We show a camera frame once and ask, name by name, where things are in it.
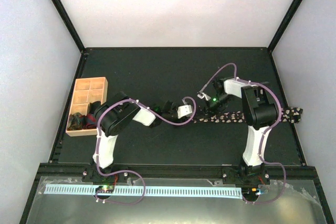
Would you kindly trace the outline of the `black floral patterned tie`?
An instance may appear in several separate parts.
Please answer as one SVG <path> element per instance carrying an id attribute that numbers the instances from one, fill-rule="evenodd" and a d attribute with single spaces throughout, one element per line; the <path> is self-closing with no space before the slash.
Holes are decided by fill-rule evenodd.
<path id="1" fill-rule="evenodd" d="M 297 124 L 301 121 L 303 109 L 299 107 L 283 108 L 280 122 L 289 122 Z M 237 112 L 219 112 L 218 114 L 200 114 L 193 117 L 194 123 L 246 123 L 244 113 Z"/>

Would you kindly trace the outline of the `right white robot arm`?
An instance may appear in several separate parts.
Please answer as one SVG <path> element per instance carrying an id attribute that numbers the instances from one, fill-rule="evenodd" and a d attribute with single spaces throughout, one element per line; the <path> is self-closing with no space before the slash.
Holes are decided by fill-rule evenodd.
<path id="1" fill-rule="evenodd" d="M 271 91 L 269 82 L 256 83 L 239 78 L 220 78 L 212 81 L 216 95 L 205 95 L 206 108 L 216 113 L 230 97 L 241 99 L 242 110 L 248 125 L 248 136 L 239 167 L 239 179 L 252 183 L 263 171 L 268 135 L 281 118 L 281 106 Z"/>

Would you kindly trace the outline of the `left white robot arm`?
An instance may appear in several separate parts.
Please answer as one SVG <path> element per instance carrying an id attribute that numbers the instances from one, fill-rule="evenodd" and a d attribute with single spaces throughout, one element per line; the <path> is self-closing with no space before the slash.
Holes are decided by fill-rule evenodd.
<path id="1" fill-rule="evenodd" d="M 100 122 L 101 130 L 97 136 L 101 137 L 98 150 L 93 155 L 93 160 L 98 163 L 94 169 L 94 175 L 102 182 L 108 181 L 113 174 L 110 166 L 113 163 L 113 152 L 118 135 L 131 123 L 136 121 L 144 126 L 156 127 L 161 124 L 155 113 L 173 123 L 181 123 L 182 117 L 178 113 L 178 105 L 171 101 L 154 105 L 151 111 L 139 107 L 132 102 L 117 105 L 107 112 Z"/>

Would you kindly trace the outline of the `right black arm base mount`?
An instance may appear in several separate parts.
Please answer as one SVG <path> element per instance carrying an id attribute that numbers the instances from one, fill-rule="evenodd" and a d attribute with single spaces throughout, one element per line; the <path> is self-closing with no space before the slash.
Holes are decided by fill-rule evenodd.
<path id="1" fill-rule="evenodd" d="M 265 166 L 223 166 L 223 180 L 236 185 L 269 185 Z"/>

